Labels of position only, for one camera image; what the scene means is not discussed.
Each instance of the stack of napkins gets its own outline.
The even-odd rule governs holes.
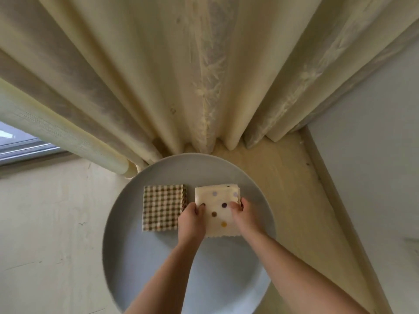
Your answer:
[[[240,204],[240,188],[236,184],[212,185],[195,188],[195,203],[205,203],[206,237],[239,236],[233,221],[230,201]]]
[[[143,231],[178,228],[178,217],[186,207],[186,186],[144,186]]]

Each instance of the hand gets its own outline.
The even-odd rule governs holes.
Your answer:
[[[205,204],[189,203],[178,219],[178,243],[199,247],[205,237]]]
[[[257,233],[265,234],[265,230],[259,223],[258,217],[254,211],[252,203],[244,197],[241,198],[243,208],[236,202],[230,202],[230,209],[235,224],[240,230],[244,239]]]

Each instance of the round plate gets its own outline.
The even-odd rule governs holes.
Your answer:
[[[256,203],[259,219],[275,237],[269,204],[254,181],[237,166],[212,155],[186,153],[160,160],[134,177],[118,196],[103,237],[102,260],[108,288],[125,311],[176,246],[177,231],[142,232],[145,185],[186,184],[194,188],[238,184],[240,194]],[[205,238],[189,277],[183,314],[251,314],[270,279],[243,237]]]

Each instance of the folded napkin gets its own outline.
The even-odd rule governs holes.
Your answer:
[[[177,229],[185,207],[185,185],[144,186],[143,231]]]
[[[240,204],[240,188],[236,184],[212,185],[195,188],[195,203],[205,203],[206,237],[239,236],[229,202]]]

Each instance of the beige curtain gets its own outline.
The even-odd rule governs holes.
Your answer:
[[[278,141],[418,19],[419,0],[0,0],[0,121],[126,176],[157,145]]]

